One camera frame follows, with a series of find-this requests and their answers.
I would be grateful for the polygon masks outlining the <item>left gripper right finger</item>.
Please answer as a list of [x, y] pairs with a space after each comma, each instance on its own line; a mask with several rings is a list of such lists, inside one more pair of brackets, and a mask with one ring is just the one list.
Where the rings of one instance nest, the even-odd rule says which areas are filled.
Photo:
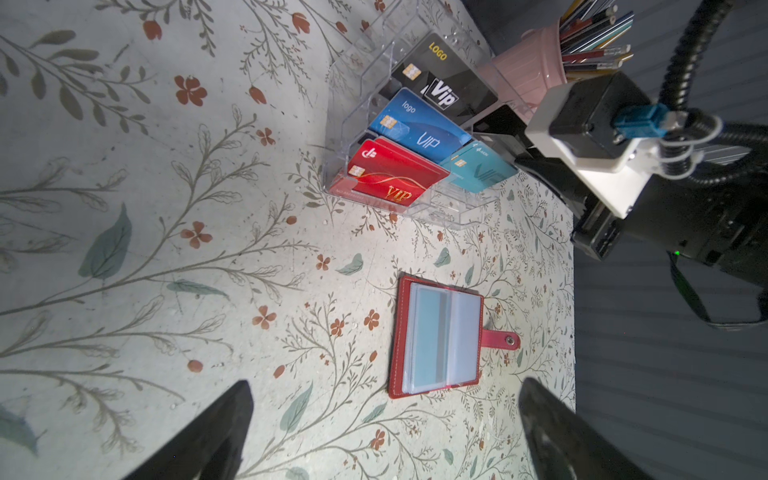
[[523, 381], [518, 408], [538, 478], [651, 479], [537, 379]]

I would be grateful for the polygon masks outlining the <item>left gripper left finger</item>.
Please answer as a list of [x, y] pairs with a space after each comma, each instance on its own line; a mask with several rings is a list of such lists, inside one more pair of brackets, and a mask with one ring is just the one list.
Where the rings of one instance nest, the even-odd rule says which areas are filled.
[[232, 385], [129, 479], [233, 479], [253, 413], [249, 383]]

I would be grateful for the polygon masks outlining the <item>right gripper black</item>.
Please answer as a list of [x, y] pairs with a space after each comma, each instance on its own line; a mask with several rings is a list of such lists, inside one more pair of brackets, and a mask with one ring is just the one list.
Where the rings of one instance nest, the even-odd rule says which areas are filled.
[[767, 166], [711, 188], [653, 176], [626, 218], [602, 204], [559, 159], [516, 165], [547, 186], [575, 218], [570, 239], [596, 260], [635, 238], [757, 286], [767, 286]]

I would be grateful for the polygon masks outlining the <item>red leather card holder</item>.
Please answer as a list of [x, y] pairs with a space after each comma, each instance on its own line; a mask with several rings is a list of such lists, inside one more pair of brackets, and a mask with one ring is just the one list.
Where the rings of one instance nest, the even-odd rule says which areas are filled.
[[516, 351], [517, 333], [483, 326], [484, 297], [414, 275], [398, 280], [391, 399], [476, 385], [484, 348]]

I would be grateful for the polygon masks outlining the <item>clear acrylic card organizer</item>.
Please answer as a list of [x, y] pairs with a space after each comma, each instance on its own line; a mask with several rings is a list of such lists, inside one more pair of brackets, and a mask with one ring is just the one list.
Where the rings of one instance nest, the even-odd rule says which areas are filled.
[[329, 211], [348, 205], [441, 227], [488, 220], [513, 157], [495, 124], [532, 115], [490, 53], [435, 1], [396, 1], [331, 67]]

